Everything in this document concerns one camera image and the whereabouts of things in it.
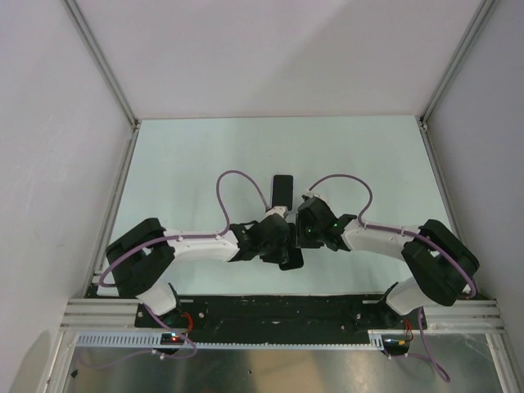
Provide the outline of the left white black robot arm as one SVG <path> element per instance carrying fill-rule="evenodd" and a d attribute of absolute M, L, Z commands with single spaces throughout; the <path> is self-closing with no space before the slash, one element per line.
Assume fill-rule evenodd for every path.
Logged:
<path fill-rule="evenodd" d="M 266 215 L 260 222 L 233 224 L 222 234 L 172 233 L 157 218 L 145 219 L 106 248 L 109 267 L 99 280 L 101 287 L 115 287 L 119 297 L 135 298 L 155 320 L 174 326 L 182 315 L 172 283 L 162 278 L 175 262 L 211 260 L 251 261 L 258 257 L 284 269 L 290 263 L 294 225 L 280 214 Z M 114 282 L 105 282 L 111 275 Z"/>

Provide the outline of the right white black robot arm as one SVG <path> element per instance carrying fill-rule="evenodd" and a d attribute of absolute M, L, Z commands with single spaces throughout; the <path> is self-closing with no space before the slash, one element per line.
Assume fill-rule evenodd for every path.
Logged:
<path fill-rule="evenodd" d="M 390 287 L 378 308 L 379 320 L 388 328 L 397 328 L 420 307 L 454 305 L 465 287 L 477 293 L 472 278 L 479 260 L 438 220 L 387 227 L 366 223 L 360 215 L 337 217 L 326 201 L 308 193 L 297 209 L 296 230 L 300 248 L 367 251 L 406 263 L 412 277 Z"/>

